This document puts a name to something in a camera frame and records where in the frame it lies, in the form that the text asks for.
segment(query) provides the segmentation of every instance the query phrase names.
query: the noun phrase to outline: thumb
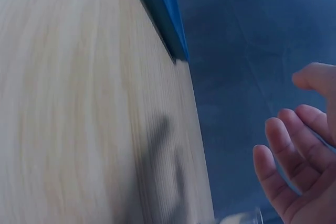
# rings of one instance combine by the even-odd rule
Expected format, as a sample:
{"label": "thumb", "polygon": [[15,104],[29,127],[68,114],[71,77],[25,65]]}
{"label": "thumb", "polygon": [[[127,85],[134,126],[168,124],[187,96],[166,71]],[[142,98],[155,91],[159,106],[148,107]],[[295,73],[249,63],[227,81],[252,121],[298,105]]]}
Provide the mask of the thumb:
{"label": "thumb", "polygon": [[301,89],[316,90],[325,98],[336,95],[336,66],[311,63],[292,76],[293,83]]}
{"label": "thumb", "polygon": [[336,141],[336,66],[311,63],[293,74],[292,80],[297,87],[316,90],[326,98],[328,127]]}

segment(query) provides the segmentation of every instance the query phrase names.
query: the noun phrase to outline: finger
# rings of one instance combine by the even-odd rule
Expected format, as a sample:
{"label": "finger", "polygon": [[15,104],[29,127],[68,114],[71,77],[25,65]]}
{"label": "finger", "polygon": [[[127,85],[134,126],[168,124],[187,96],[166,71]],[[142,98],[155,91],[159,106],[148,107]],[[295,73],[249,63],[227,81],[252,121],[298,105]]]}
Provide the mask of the finger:
{"label": "finger", "polygon": [[295,113],[306,126],[319,134],[328,144],[334,145],[327,123],[327,114],[309,105],[298,106]]}
{"label": "finger", "polygon": [[281,110],[278,117],[284,122],[297,150],[318,172],[323,173],[336,162],[335,154],[314,136],[293,110]]}
{"label": "finger", "polygon": [[298,199],[298,195],[287,185],[275,166],[272,152],[263,145],[253,149],[255,171],[269,202],[280,217]]}
{"label": "finger", "polygon": [[265,133],[275,158],[289,180],[300,192],[309,190],[321,174],[298,153],[284,123],[278,118],[267,120]]}
{"label": "finger", "polygon": [[333,65],[311,63],[292,76],[293,83],[302,89],[314,89],[327,96],[334,90],[336,68]]}

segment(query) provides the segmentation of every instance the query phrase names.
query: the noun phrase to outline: gray-blue concrete floor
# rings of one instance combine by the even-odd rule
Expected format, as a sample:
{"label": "gray-blue concrete floor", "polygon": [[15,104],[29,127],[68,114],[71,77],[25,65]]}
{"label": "gray-blue concrete floor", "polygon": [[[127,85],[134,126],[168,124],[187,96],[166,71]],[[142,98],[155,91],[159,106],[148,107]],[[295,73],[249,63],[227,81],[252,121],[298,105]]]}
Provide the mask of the gray-blue concrete floor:
{"label": "gray-blue concrete floor", "polygon": [[291,74],[312,61],[336,64],[336,0],[179,0],[215,215],[269,207],[252,148],[264,121],[306,103]]}

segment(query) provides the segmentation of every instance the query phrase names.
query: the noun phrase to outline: light wood grain surface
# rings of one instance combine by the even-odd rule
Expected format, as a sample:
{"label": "light wood grain surface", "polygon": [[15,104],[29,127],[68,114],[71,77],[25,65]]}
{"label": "light wood grain surface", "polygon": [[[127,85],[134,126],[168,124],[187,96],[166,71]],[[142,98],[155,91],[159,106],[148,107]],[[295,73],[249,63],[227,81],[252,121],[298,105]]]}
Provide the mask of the light wood grain surface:
{"label": "light wood grain surface", "polygon": [[0,0],[0,223],[213,217],[190,72],[139,0]]}

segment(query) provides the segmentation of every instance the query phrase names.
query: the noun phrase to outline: blue tape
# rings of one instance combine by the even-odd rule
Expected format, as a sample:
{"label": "blue tape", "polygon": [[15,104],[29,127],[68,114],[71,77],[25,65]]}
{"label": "blue tape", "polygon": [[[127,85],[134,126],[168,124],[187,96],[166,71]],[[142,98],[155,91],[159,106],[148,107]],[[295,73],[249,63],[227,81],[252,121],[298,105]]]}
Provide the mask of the blue tape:
{"label": "blue tape", "polygon": [[189,61],[177,0],[142,0],[171,57]]}

